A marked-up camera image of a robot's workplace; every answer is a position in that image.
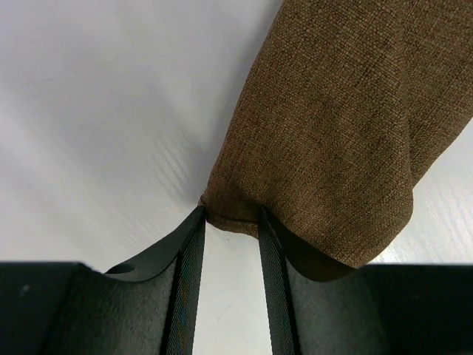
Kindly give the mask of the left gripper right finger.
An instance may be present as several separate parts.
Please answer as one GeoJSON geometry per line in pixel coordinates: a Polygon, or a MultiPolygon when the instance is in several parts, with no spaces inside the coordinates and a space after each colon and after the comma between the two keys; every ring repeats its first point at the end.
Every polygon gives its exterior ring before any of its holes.
{"type": "Polygon", "coordinates": [[[258,234],[274,354],[472,352],[471,266],[350,268],[267,209],[258,234]]]}

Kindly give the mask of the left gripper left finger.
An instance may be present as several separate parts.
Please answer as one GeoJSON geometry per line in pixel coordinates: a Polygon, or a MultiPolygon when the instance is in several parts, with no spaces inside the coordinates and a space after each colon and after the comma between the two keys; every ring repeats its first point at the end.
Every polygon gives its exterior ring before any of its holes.
{"type": "Polygon", "coordinates": [[[205,210],[100,273],[77,262],[1,264],[3,354],[191,354],[205,210]]]}

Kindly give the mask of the brown cloth napkin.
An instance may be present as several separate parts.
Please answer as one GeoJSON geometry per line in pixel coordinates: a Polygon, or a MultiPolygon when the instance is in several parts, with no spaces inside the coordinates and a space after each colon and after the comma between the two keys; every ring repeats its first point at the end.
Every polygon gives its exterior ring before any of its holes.
{"type": "Polygon", "coordinates": [[[284,1],[200,202],[225,231],[267,215],[300,274],[335,280],[396,238],[471,118],[470,1],[284,1]]]}

